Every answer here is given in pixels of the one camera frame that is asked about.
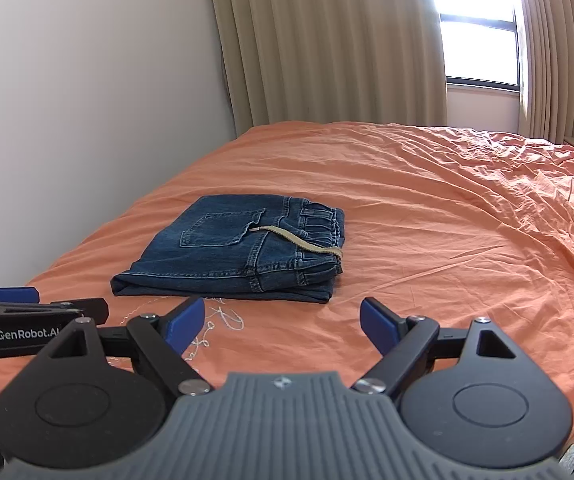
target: drawstring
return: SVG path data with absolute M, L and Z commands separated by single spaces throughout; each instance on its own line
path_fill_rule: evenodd
M 312 253 L 321 253 L 321 254 L 333 254 L 338 258 L 343 257 L 343 250 L 340 247 L 321 247 L 318 245 L 310 244 L 306 242 L 302 238 L 299 238 L 293 233 L 290 233 L 287 229 L 282 229 L 280 227 L 276 227 L 273 225 L 264 225 L 261 227 L 252 227 L 250 231 L 271 231 L 272 233 L 276 233 L 279 236 L 289 240 L 291 243 L 298 245 L 301 249 L 305 249 L 306 251 L 310 251 Z

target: gray textured handle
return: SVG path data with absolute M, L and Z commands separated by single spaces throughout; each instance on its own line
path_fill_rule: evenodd
M 564 480 L 554 459 L 512 471 L 448 460 L 419 443 L 392 402 L 348 390 L 335 372 L 230 374 L 182 397 L 158 434 L 116 462 L 50 471 L 12 461 L 0 480 Z

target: window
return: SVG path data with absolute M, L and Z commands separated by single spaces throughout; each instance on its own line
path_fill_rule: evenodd
M 434 0 L 447 83 L 519 90 L 516 0 Z

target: window sill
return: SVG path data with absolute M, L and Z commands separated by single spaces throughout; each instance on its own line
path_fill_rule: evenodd
M 487 95 L 503 95 L 506 97 L 513 96 L 515 98 L 520 97 L 519 90 L 508 90 L 505 88 L 491 88 L 489 86 L 477 86 L 477 85 L 463 85 L 460 83 L 447 83 L 447 90 L 456 90 L 458 92 L 471 92 L 475 94 L 487 94 Z

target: blue denim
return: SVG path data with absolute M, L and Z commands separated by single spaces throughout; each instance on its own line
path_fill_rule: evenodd
M 112 291 L 326 303 L 342 272 L 337 256 L 250 228 L 278 226 L 312 244 L 340 247 L 344 219 L 342 209 L 306 198 L 203 196 L 158 233 L 129 270 L 112 278 Z

